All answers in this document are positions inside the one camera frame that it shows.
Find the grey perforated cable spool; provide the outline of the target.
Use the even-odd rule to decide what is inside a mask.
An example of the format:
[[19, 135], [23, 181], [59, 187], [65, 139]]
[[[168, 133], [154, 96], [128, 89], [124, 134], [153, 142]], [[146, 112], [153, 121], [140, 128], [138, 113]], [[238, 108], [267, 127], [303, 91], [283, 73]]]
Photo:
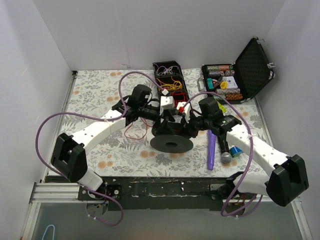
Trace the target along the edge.
[[153, 128], [152, 148], [163, 153], [180, 154], [190, 151], [194, 144], [189, 135], [184, 134], [183, 127], [177, 122], [168, 122], [166, 126]]

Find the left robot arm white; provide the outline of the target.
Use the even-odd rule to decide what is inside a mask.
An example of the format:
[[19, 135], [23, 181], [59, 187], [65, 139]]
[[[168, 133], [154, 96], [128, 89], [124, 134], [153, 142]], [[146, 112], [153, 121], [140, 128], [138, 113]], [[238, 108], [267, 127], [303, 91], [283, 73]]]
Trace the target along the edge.
[[89, 189], [95, 200], [106, 196], [103, 179], [87, 165], [87, 154], [113, 133], [124, 129], [138, 118], [156, 122], [165, 109], [174, 107], [174, 99], [163, 90], [158, 107], [149, 104], [151, 89], [138, 84], [132, 94], [119, 101], [98, 121], [71, 135], [60, 134], [54, 146], [51, 164], [71, 183]]

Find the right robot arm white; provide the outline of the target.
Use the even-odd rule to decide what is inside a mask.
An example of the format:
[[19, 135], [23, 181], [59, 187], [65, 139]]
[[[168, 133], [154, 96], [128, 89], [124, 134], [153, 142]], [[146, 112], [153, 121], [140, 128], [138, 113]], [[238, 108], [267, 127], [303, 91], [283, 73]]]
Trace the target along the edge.
[[213, 191], [216, 198], [237, 199], [243, 193], [270, 197], [281, 207], [309, 188], [306, 164], [302, 157], [288, 156], [252, 135], [250, 127], [232, 115], [223, 115], [217, 101], [207, 97], [199, 102], [201, 115], [191, 114], [190, 102], [181, 102], [177, 111], [183, 115], [186, 125], [192, 130], [211, 130], [218, 137], [225, 138], [239, 147], [264, 170], [264, 175], [251, 175], [249, 166], [244, 171], [231, 175], [225, 184]]

